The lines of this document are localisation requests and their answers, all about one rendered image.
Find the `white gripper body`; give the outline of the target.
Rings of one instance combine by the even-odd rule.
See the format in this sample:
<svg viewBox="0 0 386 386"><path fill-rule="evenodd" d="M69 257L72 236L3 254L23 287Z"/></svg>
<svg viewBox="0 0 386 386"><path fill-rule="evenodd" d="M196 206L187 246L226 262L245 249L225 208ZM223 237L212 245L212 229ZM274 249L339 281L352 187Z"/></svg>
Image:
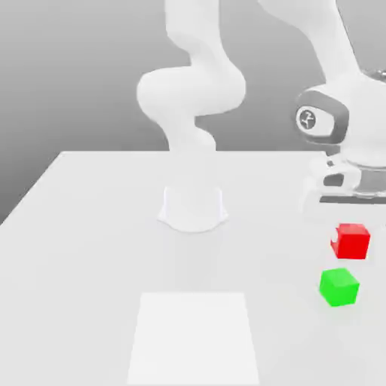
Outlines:
<svg viewBox="0 0 386 386"><path fill-rule="evenodd" d="M386 225L386 197L307 196L301 203L305 218L327 224Z"/></svg>

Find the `small red cube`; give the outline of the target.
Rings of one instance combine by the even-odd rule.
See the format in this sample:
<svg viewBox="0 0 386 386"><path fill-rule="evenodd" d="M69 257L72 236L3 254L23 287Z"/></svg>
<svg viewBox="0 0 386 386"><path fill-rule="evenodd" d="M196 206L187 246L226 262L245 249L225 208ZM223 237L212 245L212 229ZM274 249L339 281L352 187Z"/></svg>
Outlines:
<svg viewBox="0 0 386 386"><path fill-rule="evenodd" d="M336 228L336 237L330 241L338 259L362 260L367 256L370 233L362 224L340 223Z"/></svg>

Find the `small green cube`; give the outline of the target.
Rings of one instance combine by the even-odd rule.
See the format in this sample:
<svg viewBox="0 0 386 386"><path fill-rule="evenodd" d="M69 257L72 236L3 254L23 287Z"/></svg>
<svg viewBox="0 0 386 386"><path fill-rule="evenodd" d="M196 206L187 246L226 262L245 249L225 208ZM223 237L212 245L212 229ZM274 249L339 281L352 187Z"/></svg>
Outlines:
<svg viewBox="0 0 386 386"><path fill-rule="evenodd" d="M319 291L332 307L352 305L357 300L360 282L346 268L324 270Z"/></svg>

